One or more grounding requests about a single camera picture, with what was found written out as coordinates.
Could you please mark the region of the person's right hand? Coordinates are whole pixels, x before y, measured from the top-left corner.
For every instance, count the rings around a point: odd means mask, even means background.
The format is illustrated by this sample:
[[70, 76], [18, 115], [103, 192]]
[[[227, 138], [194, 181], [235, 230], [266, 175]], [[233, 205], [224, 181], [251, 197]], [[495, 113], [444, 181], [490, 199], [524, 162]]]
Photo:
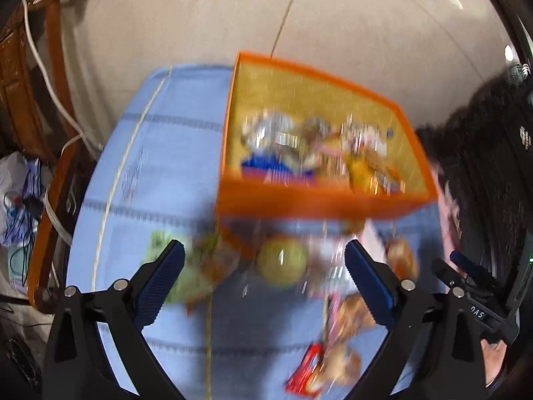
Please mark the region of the person's right hand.
[[506, 350], [507, 345], [502, 340], [498, 343], [488, 343], [487, 340], [481, 341], [486, 386], [492, 384], [500, 373]]

